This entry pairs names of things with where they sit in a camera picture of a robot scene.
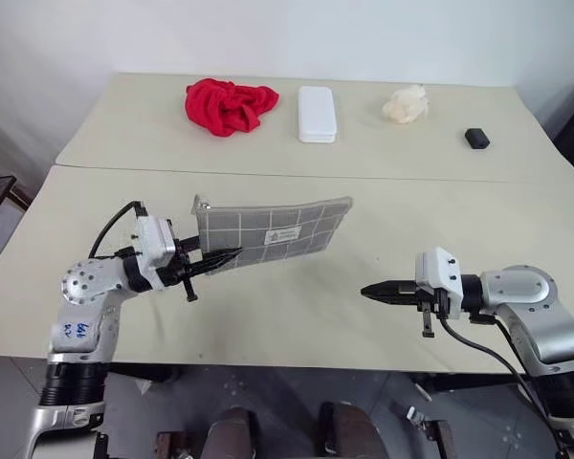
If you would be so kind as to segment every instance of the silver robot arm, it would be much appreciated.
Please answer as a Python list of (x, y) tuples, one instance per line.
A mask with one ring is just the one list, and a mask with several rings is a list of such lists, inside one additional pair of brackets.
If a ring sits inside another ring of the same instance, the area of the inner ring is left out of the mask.
[(389, 280), (362, 289), (389, 304), (414, 305), (423, 313), (423, 336), (433, 338), (431, 315), (446, 323), (470, 313), (476, 324), (497, 324), (531, 377), (549, 424), (574, 444), (574, 317), (562, 306), (555, 281), (521, 265), (501, 271), (462, 274), (458, 260), (435, 248), (418, 255), (415, 280)]
[[(132, 246), (110, 257), (95, 257), (101, 237), (129, 208), (136, 210)], [(119, 337), (121, 305), (137, 294), (183, 283), (188, 301), (197, 299), (190, 279), (216, 269), (240, 253), (227, 249), (206, 253), (197, 236), (174, 238), (169, 220), (149, 216), (132, 202), (100, 233), (90, 258), (71, 266), (61, 278), (62, 298), (51, 330), (47, 380), (34, 410), (25, 458), (106, 457), (107, 437), (94, 431), (102, 424), (104, 380)]]

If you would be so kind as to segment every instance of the red cloth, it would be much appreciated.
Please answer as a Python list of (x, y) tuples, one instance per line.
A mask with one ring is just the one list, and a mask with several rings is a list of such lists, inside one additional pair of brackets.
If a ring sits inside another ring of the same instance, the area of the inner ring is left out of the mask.
[(212, 78), (188, 86), (187, 93), (185, 111), (189, 119), (219, 137), (254, 130), (260, 124), (259, 115), (278, 102), (278, 94), (267, 86), (238, 86)]

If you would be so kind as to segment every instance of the grid pattern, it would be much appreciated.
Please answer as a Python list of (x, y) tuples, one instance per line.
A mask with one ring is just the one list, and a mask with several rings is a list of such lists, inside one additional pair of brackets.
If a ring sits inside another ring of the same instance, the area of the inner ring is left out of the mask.
[[(242, 248), (234, 260), (212, 273), (323, 251), (352, 205), (351, 198), (343, 197), (301, 206), (197, 208), (200, 248), (202, 253)], [(296, 232), (292, 240), (269, 242), (268, 231), (275, 230)]]

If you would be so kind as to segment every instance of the table surface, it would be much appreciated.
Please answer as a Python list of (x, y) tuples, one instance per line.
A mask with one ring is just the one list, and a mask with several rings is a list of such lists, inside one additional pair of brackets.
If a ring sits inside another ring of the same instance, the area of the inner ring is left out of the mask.
[[(351, 196), (326, 251), (194, 278), (124, 304), (116, 361), (503, 372), (448, 337), (421, 337), (412, 307), (359, 295), (368, 284), (408, 279), (416, 253), (439, 245), (464, 273), (513, 264), (555, 277), (574, 315), (574, 185), (264, 177), (54, 166), (0, 256), (0, 355), (42, 357), (59, 304), (59, 279), (86, 256), (104, 223), (127, 201), (197, 233), (193, 196), (216, 206), (295, 205)], [(99, 252), (129, 245), (133, 218)], [(455, 327), (512, 356), (495, 327)], [(509, 357), (514, 364), (516, 360)]]
[[(253, 175), (574, 183), (574, 168), (514, 88), (429, 85), (429, 116), (396, 125), (381, 117), (381, 107), (405, 84), (224, 77), (271, 86), (280, 101), (253, 132), (218, 138), (184, 112), (185, 88), (200, 78), (114, 76), (56, 162)], [(302, 85), (332, 89), (339, 125), (335, 143), (298, 140)], [(485, 131), (491, 140), (487, 149), (468, 146), (464, 132), (470, 127)]]

